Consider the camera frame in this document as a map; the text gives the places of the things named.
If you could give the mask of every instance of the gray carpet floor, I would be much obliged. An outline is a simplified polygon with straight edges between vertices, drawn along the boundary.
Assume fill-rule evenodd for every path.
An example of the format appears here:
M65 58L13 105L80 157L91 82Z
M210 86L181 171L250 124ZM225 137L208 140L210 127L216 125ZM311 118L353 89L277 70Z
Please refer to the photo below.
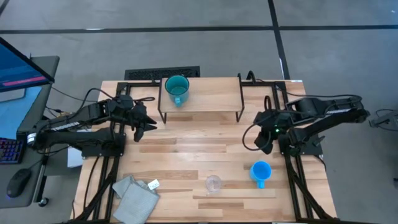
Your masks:
M275 8L280 26L398 24L394 0L278 0ZM261 0L10 0L0 15L0 30L270 25L267 1ZM122 80L126 69L199 65L203 77L253 70L259 78L283 78L271 30L0 36L24 54L60 56L54 86L79 97L103 80ZM398 109L398 30L301 30L281 36L290 77L303 80L308 94L361 95L371 119L378 109ZM47 105L71 111L80 102L52 91ZM323 134L338 216L397 223L392 180L398 177L398 133L363 123ZM2 209L1 223L67 220L78 175L49 177L48 206Z

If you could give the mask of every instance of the computer screen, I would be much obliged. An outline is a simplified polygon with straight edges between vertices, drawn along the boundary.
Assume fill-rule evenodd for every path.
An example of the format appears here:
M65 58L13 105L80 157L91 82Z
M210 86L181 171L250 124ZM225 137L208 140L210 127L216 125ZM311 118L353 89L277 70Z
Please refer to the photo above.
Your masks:
M53 81L49 74L0 37L0 92Z

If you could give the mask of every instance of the desk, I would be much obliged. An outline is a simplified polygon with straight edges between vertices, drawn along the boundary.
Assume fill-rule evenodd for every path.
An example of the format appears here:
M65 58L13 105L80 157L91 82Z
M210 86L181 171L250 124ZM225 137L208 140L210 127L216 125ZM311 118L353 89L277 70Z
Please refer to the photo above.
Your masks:
M101 89L115 95L116 81L103 82ZM305 94L301 82L285 81L287 91ZM133 87L131 96L157 98L159 87ZM228 112L170 113L163 124L157 111L157 100L145 102L148 115L158 129L149 131L139 143L132 140L133 132L126 128L127 145L120 158L118 180L133 175L136 180L158 179L160 200L148 222L270 222L294 221L285 161L277 141L273 152L248 151L241 142L244 130L252 124L258 111L264 111L264 96L272 96L270 87L244 87L245 110L239 123ZM100 100L106 97L101 93ZM289 101L297 97L289 96ZM108 127L104 123L94 128ZM260 128L248 133L246 142L253 142ZM257 160L267 161L272 177L265 189L257 189L249 177L249 168ZM313 156L302 156L309 191L332 216L336 216L325 168ZM75 196L76 215L82 212L83 199L90 170L95 159L84 161ZM94 170L88 191L88 202L98 188L102 158ZM223 187L217 194L206 193L205 180L218 175ZM107 192L103 196L99 218L104 218ZM302 216L305 206L298 193ZM119 200L113 200L113 212Z
M48 56L48 57L34 57L32 61L36 63L40 68L46 71L51 77L55 76L55 72L58 67L58 62L60 58L58 56ZM42 119L45 105L49 98L51 90L51 84L42 86L42 90L37 96L36 100L33 102L32 107L26 114L26 117L22 121L18 128L18 133L24 133L32 129L33 125L36 124L40 119ZM14 208L14 207L26 207L32 203L32 198L37 186L37 180L39 179L40 170L42 168L41 164L36 164L31 168L32 175L24 189L22 195L16 198L9 198L6 195L6 189L11 177L19 170L23 168L28 168L34 162L37 162L42 158L42 155L34 152L32 149L27 148L22 158L20 164L12 165L1 165L0 166L0 208Z

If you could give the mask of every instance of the computer mouse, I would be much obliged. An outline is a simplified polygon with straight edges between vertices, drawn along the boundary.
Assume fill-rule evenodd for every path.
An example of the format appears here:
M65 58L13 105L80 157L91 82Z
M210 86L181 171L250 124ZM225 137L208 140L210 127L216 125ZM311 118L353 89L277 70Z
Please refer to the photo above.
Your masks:
M20 169L11 178L7 186L7 195L11 198L18 197L30 178L30 169Z

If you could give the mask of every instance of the keyboard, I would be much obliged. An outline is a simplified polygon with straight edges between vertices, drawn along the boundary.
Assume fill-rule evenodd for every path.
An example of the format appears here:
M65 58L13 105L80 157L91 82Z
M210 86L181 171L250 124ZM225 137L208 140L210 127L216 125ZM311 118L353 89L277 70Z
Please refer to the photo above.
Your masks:
M172 75L183 75L185 77L200 77L199 66L175 67L175 68L148 68L126 70L125 80L160 80Z
M21 163L23 153L23 141L0 138L0 164Z

